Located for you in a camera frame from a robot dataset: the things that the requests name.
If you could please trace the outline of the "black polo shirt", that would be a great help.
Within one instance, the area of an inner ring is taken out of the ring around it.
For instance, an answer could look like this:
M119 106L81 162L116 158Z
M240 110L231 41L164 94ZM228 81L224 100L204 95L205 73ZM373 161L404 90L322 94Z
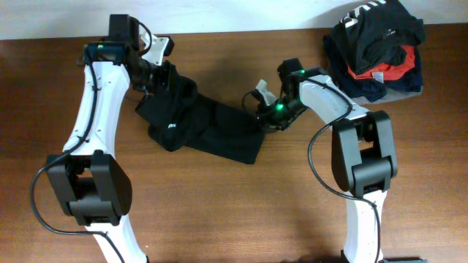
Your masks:
M135 89L139 76L132 76ZM165 150L189 147L255 163L265 134L253 115L200 94L197 83L177 71L167 91L144 93L135 112L148 122L149 137Z

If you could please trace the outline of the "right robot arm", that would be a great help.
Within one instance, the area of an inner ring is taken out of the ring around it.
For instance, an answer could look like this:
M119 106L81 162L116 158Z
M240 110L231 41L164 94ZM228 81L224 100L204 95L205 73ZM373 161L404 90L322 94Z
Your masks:
M307 110L324 123L311 138L307 159L318 182L345 199L347 233L341 262L388 262L382 251L382 211L390 182L398 172L393 127L384 111L354 102L321 67L305 69L291 58L277 68L280 95L260 80L252 95L257 118L267 132L284 131ZM318 137L331 131L331 171L337 187L319 175L312 159Z

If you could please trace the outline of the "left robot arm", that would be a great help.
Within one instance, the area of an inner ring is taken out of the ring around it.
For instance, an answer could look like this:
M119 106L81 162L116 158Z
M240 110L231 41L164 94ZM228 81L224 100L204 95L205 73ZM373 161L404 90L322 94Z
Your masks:
M107 262L148 262L138 245L129 212L132 184L116 161L115 139L121 106L129 88L153 94L170 84L163 58L174 43L157 37L131 15L112 14L108 35L83 48L85 84L69 139L42 168L66 216L84 226Z

